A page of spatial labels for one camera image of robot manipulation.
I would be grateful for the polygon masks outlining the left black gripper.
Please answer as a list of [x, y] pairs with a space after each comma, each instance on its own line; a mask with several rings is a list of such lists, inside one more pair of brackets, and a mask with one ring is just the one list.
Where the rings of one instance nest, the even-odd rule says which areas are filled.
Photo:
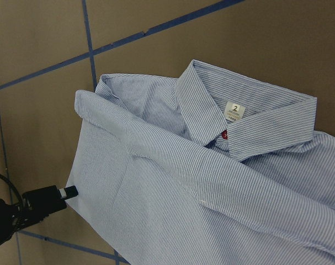
[[75, 185], [61, 189], [53, 185], [25, 192], [16, 204], [10, 205], [0, 199], [0, 245], [9, 241], [14, 233], [66, 209], [66, 200], [76, 196]]

